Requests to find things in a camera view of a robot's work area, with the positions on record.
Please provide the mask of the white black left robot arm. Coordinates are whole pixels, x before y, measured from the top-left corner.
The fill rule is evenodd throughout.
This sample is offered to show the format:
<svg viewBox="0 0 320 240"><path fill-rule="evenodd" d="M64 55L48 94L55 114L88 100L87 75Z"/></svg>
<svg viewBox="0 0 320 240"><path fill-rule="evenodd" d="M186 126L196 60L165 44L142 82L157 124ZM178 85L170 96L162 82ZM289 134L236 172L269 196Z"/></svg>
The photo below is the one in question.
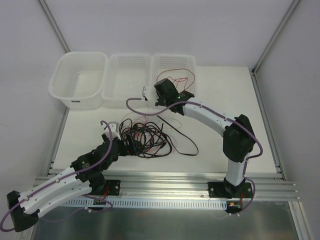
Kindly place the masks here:
<svg viewBox="0 0 320 240"><path fill-rule="evenodd" d="M6 198L13 231L27 230L48 212L73 198L101 194L106 185L102 172L119 157L136 156L141 146L129 135L123 140L104 136L102 144L79 156L48 181L25 192L11 191Z"/></svg>

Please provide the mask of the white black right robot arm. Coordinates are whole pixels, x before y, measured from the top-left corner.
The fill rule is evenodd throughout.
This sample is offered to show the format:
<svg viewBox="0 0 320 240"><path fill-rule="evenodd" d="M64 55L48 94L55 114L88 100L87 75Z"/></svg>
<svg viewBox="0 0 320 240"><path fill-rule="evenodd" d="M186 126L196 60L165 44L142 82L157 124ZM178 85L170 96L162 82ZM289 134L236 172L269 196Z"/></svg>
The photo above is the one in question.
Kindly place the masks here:
<svg viewBox="0 0 320 240"><path fill-rule="evenodd" d="M178 92L167 78L154 84L157 100L155 105L169 108L173 113L195 119L216 131L222 137L222 151L228 159L227 173L220 186L213 188L221 198L238 197L245 183L248 157L252 152L255 135L247 116L228 118L203 105L191 92Z"/></svg>

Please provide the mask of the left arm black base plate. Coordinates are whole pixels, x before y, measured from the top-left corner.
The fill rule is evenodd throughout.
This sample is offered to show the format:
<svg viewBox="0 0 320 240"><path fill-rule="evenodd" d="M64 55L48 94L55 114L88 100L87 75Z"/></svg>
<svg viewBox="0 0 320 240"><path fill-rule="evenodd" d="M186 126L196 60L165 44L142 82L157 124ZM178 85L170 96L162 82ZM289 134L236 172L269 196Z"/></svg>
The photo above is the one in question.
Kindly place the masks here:
<svg viewBox="0 0 320 240"><path fill-rule="evenodd" d="M106 179L102 187L103 196L119 196L121 190L121 181L117 179Z"/></svg>

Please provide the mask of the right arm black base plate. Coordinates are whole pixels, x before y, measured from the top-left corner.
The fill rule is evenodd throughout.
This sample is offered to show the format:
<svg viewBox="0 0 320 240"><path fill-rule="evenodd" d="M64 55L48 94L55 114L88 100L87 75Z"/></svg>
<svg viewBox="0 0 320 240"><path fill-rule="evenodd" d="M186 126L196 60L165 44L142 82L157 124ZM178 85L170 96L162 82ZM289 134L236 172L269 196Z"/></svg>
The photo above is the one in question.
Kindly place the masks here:
<svg viewBox="0 0 320 240"><path fill-rule="evenodd" d="M253 196L252 185L243 182L239 186L225 184L222 181L208 182L208 195L210 198L240 199L251 198Z"/></svg>

